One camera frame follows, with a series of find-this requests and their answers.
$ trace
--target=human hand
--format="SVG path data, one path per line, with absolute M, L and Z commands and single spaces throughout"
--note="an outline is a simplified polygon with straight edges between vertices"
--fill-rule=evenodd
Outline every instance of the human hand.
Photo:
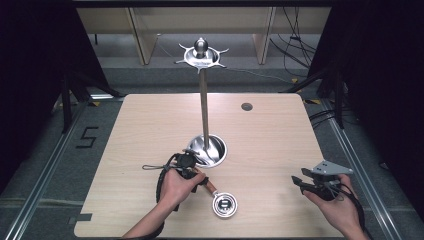
M 350 178 L 344 174 L 340 174 L 339 178 L 342 185 L 346 185 L 352 191 L 355 198 L 358 198 L 356 193 L 353 191 Z M 342 186 L 342 190 L 345 192 L 349 193 L 349 189 Z M 303 194 L 311 202 L 318 206 L 327 221 L 334 228 L 339 230 L 347 239 L 367 239 L 361 229 L 357 209 L 353 202 L 345 194 L 339 193 L 339 195 L 332 201 L 325 201 L 318 195 L 308 191 L 304 191 Z
M 175 169 L 169 169 L 162 183 L 159 201 L 167 201 L 172 206 L 177 206 L 190 195 L 191 190 L 205 177 L 204 173 L 198 173 L 191 179 L 184 179 Z

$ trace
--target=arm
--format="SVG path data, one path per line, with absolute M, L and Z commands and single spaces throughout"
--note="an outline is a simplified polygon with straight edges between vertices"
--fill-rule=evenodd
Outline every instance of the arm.
M 341 174 L 339 177 L 341 183 L 353 191 L 350 178 L 344 174 Z M 349 192 L 344 186 L 342 186 L 342 189 Z M 368 239 L 359 224 L 358 212 L 355 205 L 343 193 L 340 193 L 339 196 L 332 201 L 325 201 L 316 194 L 308 191 L 304 191 L 303 194 L 318 206 L 331 226 L 339 230 L 347 239 Z
M 123 238 L 146 236 L 154 232 L 162 225 L 174 208 L 184 201 L 191 190 L 204 178 L 205 174 L 201 173 L 192 179 L 186 180 L 175 169 L 170 169 L 165 175 L 159 202 Z

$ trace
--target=gray floor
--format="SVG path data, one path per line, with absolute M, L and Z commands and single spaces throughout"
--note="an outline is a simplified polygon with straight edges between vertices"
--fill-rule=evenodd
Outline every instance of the gray floor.
M 99 35 L 98 45 L 94 49 L 112 88 L 123 93 L 180 93 L 198 92 L 196 70 L 185 64 L 174 64 L 181 60 L 184 50 L 178 46 L 191 46 L 199 36 L 196 35 L 160 35 L 153 58 L 149 65 L 141 66 L 132 36 Z M 258 65 L 251 36 L 249 35 L 203 35 L 209 45 L 217 50 L 229 48 L 223 54 L 222 64 L 227 68 L 216 67 L 208 71 L 209 92 L 264 92 L 276 93 L 293 86 L 292 80 L 302 80 L 307 70 L 298 63 L 284 59 L 281 52 L 270 45 L 265 65 Z M 272 37 L 285 49 L 278 36 Z M 305 36 L 304 41 L 316 46 L 319 36 Z M 293 47 L 289 52 L 305 60 L 302 53 Z M 303 89 L 299 94 L 303 99 L 317 99 L 315 91 L 319 81 Z M 76 104 L 73 111 L 78 114 L 63 154 L 58 157 L 48 181 L 35 202 L 35 211 L 28 215 L 28 225 L 22 228 L 21 239 L 78 239 L 73 234 L 74 220 L 78 216 L 97 165 L 106 146 L 114 121 L 119 112 L 121 100 L 104 100 L 98 106 Z M 309 115 L 325 109 L 323 104 L 305 104 Z M 358 175 L 352 177 L 354 187 L 364 206 L 366 226 L 374 239 L 422 239 L 424 224 L 409 204 L 402 190 L 390 172 L 378 166 L 379 154 L 375 151 L 360 121 L 353 113 L 344 112 L 345 130 L 349 143 L 354 149 L 360 164 L 365 169 L 371 187 L 377 198 L 369 199 L 363 191 Z M 34 196 L 33 188 L 43 174 L 45 166 L 51 163 L 55 146 L 63 140 L 61 129 L 63 117 L 60 107 L 52 112 L 38 144 L 31 157 L 22 163 L 13 180 L 0 197 L 0 236 L 6 236 L 15 219 L 18 219 L 22 206 Z M 96 127 L 87 132 L 95 137 L 92 148 L 80 148 L 90 142 L 81 139 L 87 127 Z M 337 138 L 332 120 L 324 121 L 315 128 L 315 134 L 324 157 L 340 165 L 351 167 L 351 159 Z M 374 201 L 381 201 L 393 221 L 398 236 L 391 236 L 380 212 L 374 209 Z

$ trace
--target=wooden table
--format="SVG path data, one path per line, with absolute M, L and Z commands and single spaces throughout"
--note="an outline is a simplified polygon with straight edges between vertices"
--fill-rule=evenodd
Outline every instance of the wooden table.
M 253 105 L 251 111 L 241 108 Z M 209 131 L 228 147 L 217 167 L 203 169 L 220 192 L 238 201 L 222 220 L 213 197 L 199 187 L 173 212 L 160 237 L 265 238 L 338 237 L 291 176 L 323 160 L 297 94 L 209 93 Z M 78 237 L 119 237 L 156 204 L 163 165 L 202 134 L 199 94 L 147 94 L 125 98 L 77 222 Z

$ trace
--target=metal pole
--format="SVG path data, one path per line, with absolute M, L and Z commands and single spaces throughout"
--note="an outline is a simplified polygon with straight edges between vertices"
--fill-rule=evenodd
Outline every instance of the metal pole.
M 209 127 L 208 127 L 208 85 L 206 80 L 206 69 L 200 69 L 200 104 L 202 106 L 203 122 L 203 150 L 209 149 Z

